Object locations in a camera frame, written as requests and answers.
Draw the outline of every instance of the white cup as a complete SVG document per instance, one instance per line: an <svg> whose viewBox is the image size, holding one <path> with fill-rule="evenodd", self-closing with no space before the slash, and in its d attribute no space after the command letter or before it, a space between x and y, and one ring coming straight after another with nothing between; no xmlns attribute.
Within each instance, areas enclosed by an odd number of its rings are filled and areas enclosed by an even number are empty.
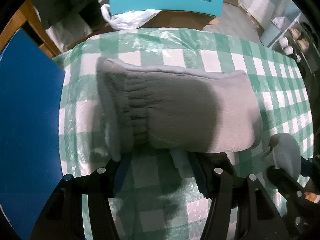
<svg viewBox="0 0 320 240"><path fill-rule="evenodd" d="M288 39L286 37L283 37L279 39L279 43L282 48L285 48L288 46Z"/></svg>
<svg viewBox="0 0 320 240"><path fill-rule="evenodd" d="M293 47L292 46L288 46L284 49L284 53L288 56L293 54Z"/></svg>

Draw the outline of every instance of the gray towel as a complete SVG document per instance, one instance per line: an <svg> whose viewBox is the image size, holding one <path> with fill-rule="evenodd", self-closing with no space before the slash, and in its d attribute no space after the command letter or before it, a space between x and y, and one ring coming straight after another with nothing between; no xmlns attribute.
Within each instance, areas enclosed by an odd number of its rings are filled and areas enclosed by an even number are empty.
<svg viewBox="0 0 320 240"><path fill-rule="evenodd" d="M297 180L301 172L300 147L294 137L289 133L278 133L270 137L269 148L263 153L262 172L265 184L276 188L267 177L270 166L284 169L293 179Z"/></svg>
<svg viewBox="0 0 320 240"><path fill-rule="evenodd" d="M136 67L102 57L97 79L112 91L125 146L149 142L155 148L218 153L260 142L260 109L243 71Z"/></svg>

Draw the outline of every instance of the floor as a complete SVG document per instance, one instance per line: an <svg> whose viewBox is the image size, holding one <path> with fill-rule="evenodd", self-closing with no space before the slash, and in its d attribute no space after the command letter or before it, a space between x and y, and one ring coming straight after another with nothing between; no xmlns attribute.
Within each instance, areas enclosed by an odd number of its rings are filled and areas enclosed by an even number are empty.
<svg viewBox="0 0 320 240"><path fill-rule="evenodd" d="M259 39L257 26L238 7L223 3L219 23L207 25L204 31L231 35L243 40L262 44Z"/></svg>

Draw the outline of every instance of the metal screw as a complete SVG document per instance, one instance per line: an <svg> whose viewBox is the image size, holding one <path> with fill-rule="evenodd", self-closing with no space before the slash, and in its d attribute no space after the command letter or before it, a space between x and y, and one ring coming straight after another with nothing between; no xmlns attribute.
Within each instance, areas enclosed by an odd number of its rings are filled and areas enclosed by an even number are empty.
<svg viewBox="0 0 320 240"><path fill-rule="evenodd" d="M66 181L70 180L71 178L72 178L71 174L66 174L66 175L63 176L63 179L66 180Z"/></svg>
<svg viewBox="0 0 320 240"><path fill-rule="evenodd" d="M249 176L249 179L251 179L252 181L255 181L257 179L257 176L254 175L254 174L250 174Z"/></svg>
<svg viewBox="0 0 320 240"><path fill-rule="evenodd" d="M295 223L296 225L300 224L301 218L300 217L296 217Z"/></svg>
<svg viewBox="0 0 320 240"><path fill-rule="evenodd" d="M99 174L102 174L102 173L105 173L106 172L106 169L105 168L99 168L99 169L97 169L97 173L99 173Z"/></svg>
<svg viewBox="0 0 320 240"><path fill-rule="evenodd" d="M223 169L221 169L221 168L214 168L214 172L217 173L217 174L221 174L221 173L223 173Z"/></svg>

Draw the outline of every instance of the green checkered tablecloth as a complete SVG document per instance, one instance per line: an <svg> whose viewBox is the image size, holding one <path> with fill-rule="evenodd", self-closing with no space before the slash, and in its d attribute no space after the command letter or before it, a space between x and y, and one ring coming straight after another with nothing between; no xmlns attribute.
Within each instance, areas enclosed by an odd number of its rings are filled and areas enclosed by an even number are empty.
<svg viewBox="0 0 320 240"><path fill-rule="evenodd" d="M260 157L272 134L291 133L302 156L313 155L308 95L293 59L253 42L216 33L138 29L93 36L54 59L66 72L59 115L63 174L88 175L109 160L95 78L96 61L101 55L142 66L246 71L259 102L263 135L257 148L228 153L238 176L253 173L263 180ZM300 177L299 182L304 185L307 179ZM284 199L276 191L267 190L284 213ZM109 202L121 239L199 239L210 207L190 169L179 173L168 150L147 146L134 150L124 186ZM86 196L83 217L86 237L92 239ZM233 210L230 232L235 221Z"/></svg>

